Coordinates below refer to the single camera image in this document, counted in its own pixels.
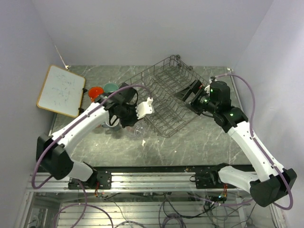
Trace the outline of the blue grey plastic cup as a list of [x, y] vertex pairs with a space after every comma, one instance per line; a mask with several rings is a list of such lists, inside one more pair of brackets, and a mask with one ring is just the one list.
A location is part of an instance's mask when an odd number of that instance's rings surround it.
[[107, 122], [104, 122], [102, 125], [101, 125], [103, 128], [105, 129], [109, 129], [109, 130], [112, 130], [112, 131], [119, 131], [121, 129], [121, 125], [120, 125], [120, 120], [117, 119], [112, 125], [110, 125], [110, 122], [107, 121]]

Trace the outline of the pink mug with handle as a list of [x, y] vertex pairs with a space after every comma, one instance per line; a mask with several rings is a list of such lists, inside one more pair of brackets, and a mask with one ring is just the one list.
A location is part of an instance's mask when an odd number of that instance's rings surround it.
[[103, 127], [101, 125], [98, 125], [94, 130], [93, 130], [94, 133], [96, 134], [100, 134], [103, 132]]

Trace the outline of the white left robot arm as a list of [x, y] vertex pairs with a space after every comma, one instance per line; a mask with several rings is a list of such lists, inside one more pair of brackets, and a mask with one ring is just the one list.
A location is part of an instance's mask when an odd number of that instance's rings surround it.
[[112, 93], [99, 95], [89, 107], [64, 128], [48, 136], [42, 134], [37, 140], [36, 165], [32, 176], [32, 186], [36, 188], [35, 177], [39, 167], [46, 170], [51, 178], [65, 177], [77, 179], [87, 189], [100, 183], [97, 170], [86, 162], [75, 161], [69, 152], [79, 144], [94, 128], [104, 123], [119, 121], [123, 128], [134, 126], [146, 115], [152, 114], [153, 98], [131, 103], [137, 94], [137, 85], [126, 85]]

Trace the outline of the green mug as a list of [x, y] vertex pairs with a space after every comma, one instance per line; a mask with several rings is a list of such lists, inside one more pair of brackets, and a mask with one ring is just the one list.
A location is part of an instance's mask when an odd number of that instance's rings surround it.
[[119, 86], [115, 83], [107, 83], [103, 86], [103, 90], [105, 93], [112, 93], [119, 89]]

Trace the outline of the orange mug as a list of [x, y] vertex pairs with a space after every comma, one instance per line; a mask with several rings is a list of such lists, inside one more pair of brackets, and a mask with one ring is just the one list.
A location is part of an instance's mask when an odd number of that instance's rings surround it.
[[104, 93], [103, 88], [99, 86], [92, 87], [88, 90], [88, 96], [90, 97], [91, 102], [94, 102], [95, 99]]

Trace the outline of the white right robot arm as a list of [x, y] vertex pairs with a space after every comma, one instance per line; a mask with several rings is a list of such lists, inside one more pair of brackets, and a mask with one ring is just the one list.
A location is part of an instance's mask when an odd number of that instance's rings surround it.
[[220, 126], [242, 149], [251, 162], [253, 172], [241, 171], [228, 164], [220, 164], [209, 182], [215, 188], [230, 184], [248, 192], [261, 207], [275, 204], [286, 195], [291, 196], [297, 174], [294, 169], [286, 169], [261, 143], [252, 129], [248, 117], [243, 111], [234, 107], [230, 99], [230, 87], [223, 81], [213, 81], [204, 86], [195, 80], [185, 89], [175, 93], [175, 97], [190, 101], [190, 110], [197, 115], [205, 112], [211, 114]]

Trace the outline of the clear glass cup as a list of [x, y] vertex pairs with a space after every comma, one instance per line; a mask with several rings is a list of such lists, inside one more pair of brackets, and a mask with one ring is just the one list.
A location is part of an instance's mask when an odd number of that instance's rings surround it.
[[143, 138], [146, 135], [146, 129], [143, 126], [136, 126], [134, 129], [134, 136]]

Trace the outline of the pink tumbler cup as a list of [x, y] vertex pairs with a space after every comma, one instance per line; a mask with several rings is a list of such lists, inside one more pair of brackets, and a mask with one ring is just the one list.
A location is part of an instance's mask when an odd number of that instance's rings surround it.
[[131, 134], [134, 134], [135, 130], [136, 130], [136, 128], [134, 126], [133, 127], [127, 126], [125, 129], [127, 132], [129, 132]]

